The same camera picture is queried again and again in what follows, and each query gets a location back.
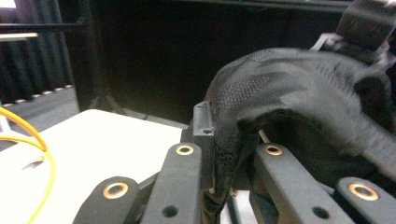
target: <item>black knit glove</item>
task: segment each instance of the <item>black knit glove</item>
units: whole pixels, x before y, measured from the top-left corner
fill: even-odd
[[[244,139],[260,129],[322,183],[357,176],[392,189],[389,97],[384,73],[333,53],[266,49],[223,67],[205,98],[216,126],[216,172],[215,192],[205,192],[203,222],[219,222]]]

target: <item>metal bracket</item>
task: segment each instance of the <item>metal bracket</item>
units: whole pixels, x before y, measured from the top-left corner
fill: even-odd
[[[254,166],[279,212],[277,223],[353,223],[285,147],[259,145]]]
[[[201,149],[195,144],[182,143],[169,149],[142,224],[199,223],[201,159]]]
[[[194,107],[192,124],[192,142],[202,150],[202,189],[214,186],[212,176],[214,172],[214,125],[208,101],[201,102]]]
[[[356,177],[338,182],[334,199],[356,223],[394,223],[396,200],[370,181]]]

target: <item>cable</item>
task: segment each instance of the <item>cable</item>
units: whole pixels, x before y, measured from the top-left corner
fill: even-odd
[[[55,183],[55,176],[56,176],[55,160],[53,159],[52,154],[48,151],[47,145],[44,142],[43,138],[40,136],[38,131],[31,124],[29,124],[26,120],[20,118],[16,114],[4,109],[1,106],[0,106],[0,115],[3,115],[6,118],[8,118],[8,119],[14,121],[15,123],[17,123],[18,125],[20,125],[24,130],[26,130],[26,132],[31,134],[37,140],[37,142],[35,142],[34,140],[29,139],[27,137],[11,136],[11,135],[5,135],[5,134],[0,135],[0,140],[24,142],[24,143],[31,144],[31,145],[41,149],[46,154],[46,156],[49,160],[49,167],[50,167],[49,182],[46,186],[43,199],[41,200],[40,204],[33,212],[32,216],[29,218],[29,221],[27,222],[27,223],[32,223],[35,220],[35,217],[40,213],[44,204],[46,203],[46,201],[52,191],[53,184]]]
[[[14,121],[18,125],[20,125],[26,132],[31,134],[37,141],[40,143],[40,145],[43,147],[42,150],[45,152],[47,151],[47,145],[44,142],[43,138],[40,136],[38,131],[26,120],[20,118],[18,115],[12,113],[9,110],[4,109],[3,107],[0,107],[0,115],[3,115],[4,117]]]
[[[30,145],[32,145],[34,147],[38,147],[41,150],[43,150],[43,148],[41,147],[41,145],[37,141],[34,141],[34,140],[32,140],[30,138],[27,138],[27,137],[0,134],[0,141],[23,142],[23,143],[30,144]]]

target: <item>white table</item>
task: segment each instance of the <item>white table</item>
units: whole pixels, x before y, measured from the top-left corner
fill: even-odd
[[[161,170],[181,129],[99,110],[74,116],[42,133],[57,164],[52,193],[35,223],[72,223],[92,190],[112,176],[140,183]],[[26,164],[43,155],[17,144],[0,153],[0,223],[23,223],[42,199],[50,167]]]

